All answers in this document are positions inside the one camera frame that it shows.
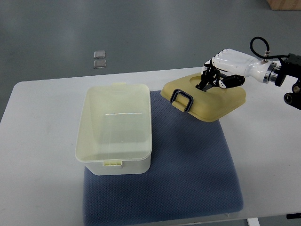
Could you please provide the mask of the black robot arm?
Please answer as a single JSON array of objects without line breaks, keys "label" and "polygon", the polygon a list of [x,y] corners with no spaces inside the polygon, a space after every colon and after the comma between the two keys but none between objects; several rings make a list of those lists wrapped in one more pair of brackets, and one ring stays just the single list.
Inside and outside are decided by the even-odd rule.
[{"label": "black robot arm", "polygon": [[[261,40],[266,46],[265,54],[262,56],[258,54],[254,48],[253,43],[255,40]],[[291,76],[297,79],[292,85],[292,91],[284,95],[284,102],[298,110],[301,108],[301,57],[295,54],[288,55],[274,55],[270,56],[270,48],[268,42],[263,37],[254,37],[250,41],[251,52],[261,59],[261,63],[268,63],[271,59],[278,59],[280,66],[277,66],[274,62],[267,69],[267,75],[265,75],[263,82],[269,81],[275,83],[280,87],[286,76]]]}]

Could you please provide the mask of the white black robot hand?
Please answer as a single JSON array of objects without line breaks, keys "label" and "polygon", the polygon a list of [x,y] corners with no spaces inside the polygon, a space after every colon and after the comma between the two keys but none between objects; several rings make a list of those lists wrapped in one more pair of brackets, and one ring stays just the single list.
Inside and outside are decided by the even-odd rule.
[{"label": "white black robot hand", "polygon": [[236,50],[224,49],[203,64],[201,81],[196,88],[206,92],[212,87],[239,87],[244,84],[246,77],[268,83],[276,66],[269,60],[259,60]]}]

